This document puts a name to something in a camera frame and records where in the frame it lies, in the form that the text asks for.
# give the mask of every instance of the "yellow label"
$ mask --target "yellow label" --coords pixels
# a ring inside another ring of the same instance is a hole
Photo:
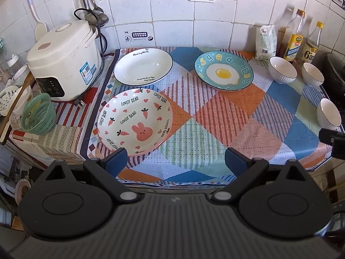
[[[303,36],[302,35],[295,35],[292,34],[290,37],[289,44],[287,45],[287,48],[284,53],[284,59],[287,61],[293,61],[296,57],[296,54],[298,52],[298,49],[300,48],[300,45],[302,43]]]
[[[301,54],[301,61],[302,63],[304,62],[309,62],[311,63],[314,59],[314,56],[317,52],[318,48],[313,46],[312,44],[305,44],[302,54]]]

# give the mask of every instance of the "rice cooker handle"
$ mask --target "rice cooker handle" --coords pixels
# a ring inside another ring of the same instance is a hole
[[[89,47],[89,45],[91,45],[91,43],[96,39],[97,35],[98,35],[98,30],[97,27],[95,27],[96,31],[92,34],[92,36],[86,41],[85,43],[85,47]]]

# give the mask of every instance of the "white rice cooker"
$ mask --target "white rice cooker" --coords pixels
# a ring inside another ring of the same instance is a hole
[[[78,20],[49,31],[29,51],[32,75],[52,100],[74,100],[92,84],[101,66],[97,35]]]

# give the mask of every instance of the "plate with pink rim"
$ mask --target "plate with pink rim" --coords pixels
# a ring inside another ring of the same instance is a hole
[[[157,148],[173,123],[168,99],[154,90],[137,88],[114,96],[97,121],[99,139],[112,151],[123,147],[128,156]]]

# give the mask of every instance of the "tablecloth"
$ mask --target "tablecloth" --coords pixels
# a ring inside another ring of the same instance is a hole
[[[227,92],[208,86],[194,71],[197,57],[214,49],[161,49],[171,55],[173,67],[167,77],[146,88],[169,98],[173,125],[169,138],[158,149],[129,157],[127,167],[118,175],[121,182],[167,188],[226,185],[236,178],[225,165],[227,147],[274,164],[296,158],[311,170],[330,156],[331,147],[319,142],[316,119],[316,106],[324,94],[307,86],[300,72],[291,84],[278,84],[268,72],[267,60],[254,60],[250,53],[221,50],[242,57],[254,71],[249,87]],[[121,50],[119,58],[133,50]],[[107,156],[110,150],[97,135],[98,115],[114,95],[133,87],[120,84],[112,69],[104,73],[101,82],[88,93],[84,109],[56,103],[58,124],[50,133],[35,136],[13,131],[11,138],[46,165],[55,158],[81,163],[90,157]]]

